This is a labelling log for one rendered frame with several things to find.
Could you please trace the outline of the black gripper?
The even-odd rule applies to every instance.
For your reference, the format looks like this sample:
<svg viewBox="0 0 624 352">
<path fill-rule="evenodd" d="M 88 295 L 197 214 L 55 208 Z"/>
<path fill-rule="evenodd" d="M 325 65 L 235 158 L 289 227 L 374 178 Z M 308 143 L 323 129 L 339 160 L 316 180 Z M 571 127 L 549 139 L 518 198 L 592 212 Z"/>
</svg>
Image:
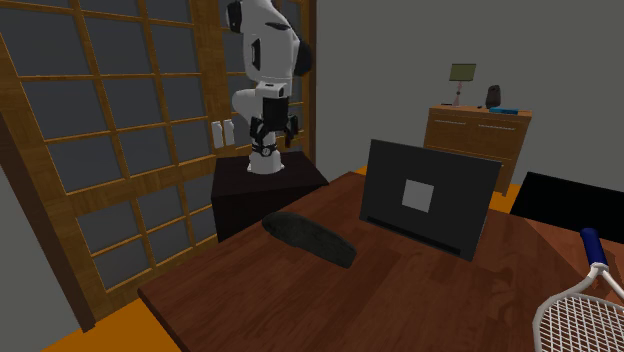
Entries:
<svg viewBox="0 0 624 352">
<path fill-rule="evenodd" d="M 250 137 L 257 145 L 263 145 L 268 132 L 283 131 L 285 147 L 291 147 L 292 139 L 299 133 L 298 116 L 288 114 L 289 98 L 264 98 L 262 119 L 253 116 L 250 120 Z"/>
</svg>

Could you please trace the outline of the dark robot stand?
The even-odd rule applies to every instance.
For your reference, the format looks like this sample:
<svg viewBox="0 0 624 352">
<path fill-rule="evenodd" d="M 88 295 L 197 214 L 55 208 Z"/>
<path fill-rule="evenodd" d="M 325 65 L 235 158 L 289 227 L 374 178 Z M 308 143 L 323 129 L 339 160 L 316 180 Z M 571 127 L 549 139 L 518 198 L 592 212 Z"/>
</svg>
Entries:
<svg viewBox="0 0 624 352">
<path fill-rule="evenodd" d="M 267 175 L 249 172 L 243 156 L 216 162 L 211 205 L 220 242 L 328 184 L 301 151 L 283 153 L 281 161 L 284 168 Z"/>
</svg>

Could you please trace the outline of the black oblong pouch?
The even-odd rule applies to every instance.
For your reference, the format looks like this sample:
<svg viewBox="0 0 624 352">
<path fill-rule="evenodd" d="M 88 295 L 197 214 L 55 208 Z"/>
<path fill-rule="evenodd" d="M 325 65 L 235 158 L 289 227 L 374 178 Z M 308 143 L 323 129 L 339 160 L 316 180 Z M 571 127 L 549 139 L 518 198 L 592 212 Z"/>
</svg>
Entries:
<svg viewBox="0 0 624 352">
<path fill-rule="evenodd" d="M 356 258 L 356 248 L 336 232 L 293 212 L 273 212 L 262 221 L 274 238 L 295 248 L 348 269 Z"/>
</svg>

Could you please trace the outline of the wooden lattice sliding door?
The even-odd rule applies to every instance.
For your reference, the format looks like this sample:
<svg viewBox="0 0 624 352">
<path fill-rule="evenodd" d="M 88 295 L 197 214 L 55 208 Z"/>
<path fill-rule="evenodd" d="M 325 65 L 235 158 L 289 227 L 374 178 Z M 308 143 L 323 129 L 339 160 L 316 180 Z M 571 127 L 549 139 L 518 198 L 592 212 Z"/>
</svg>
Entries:
<svg viewBox="0 0 624 352">
<path fill-rule="evenodd" d="M 0 0 L 0 164 L 83 330 L 220 242 L 233 0 Z"/>
</svg>

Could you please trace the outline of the black laptop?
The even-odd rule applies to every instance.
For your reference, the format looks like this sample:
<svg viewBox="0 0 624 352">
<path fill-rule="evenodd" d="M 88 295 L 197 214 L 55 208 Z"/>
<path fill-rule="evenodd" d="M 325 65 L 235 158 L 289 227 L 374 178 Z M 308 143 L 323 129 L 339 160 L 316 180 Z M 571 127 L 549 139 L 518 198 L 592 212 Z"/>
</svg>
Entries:
<svg viewBox="0 0 624 352">
<path fill-rule="evenodd" d="M 360 219 L 473 259 L 502 163 L 373 139 Z"/>
</svg>

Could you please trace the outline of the brown wooden table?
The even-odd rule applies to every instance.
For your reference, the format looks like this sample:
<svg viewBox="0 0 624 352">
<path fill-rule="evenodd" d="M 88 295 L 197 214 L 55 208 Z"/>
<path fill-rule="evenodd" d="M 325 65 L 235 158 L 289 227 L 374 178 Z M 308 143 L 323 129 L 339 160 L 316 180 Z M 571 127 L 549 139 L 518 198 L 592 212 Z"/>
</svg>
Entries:
<svg viewBox="0 0 624 352">
<path fill-rule="evenodd" d="M 341 268 L 255 224 L 143 285 L 182 352 L 534 352 L 532 320 L 589 270 L 573 231 L 492 211 L 466 261 L 363 222 L 347 173 L 291 205 L 357 251 Z"/>
</svg>

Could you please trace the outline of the wooden chest of drawers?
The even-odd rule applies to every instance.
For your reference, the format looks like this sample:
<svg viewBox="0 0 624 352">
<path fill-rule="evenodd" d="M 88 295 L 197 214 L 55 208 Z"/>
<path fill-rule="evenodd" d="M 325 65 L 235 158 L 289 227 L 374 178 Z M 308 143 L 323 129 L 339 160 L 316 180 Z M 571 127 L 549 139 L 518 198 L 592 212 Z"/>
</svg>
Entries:
<svg viewBox="0 0 624 352">
<path fill-rule="evenodd" d="M 495 190 L 505 195 L 532 112 L 502 108 L 500 104 L 500 88 L 495 87 L 488 91 L 483 105 L 462 105 L 456 96 L 452 104 L 431 107 L 423 146 L 501 162 Z"/>
</svg>

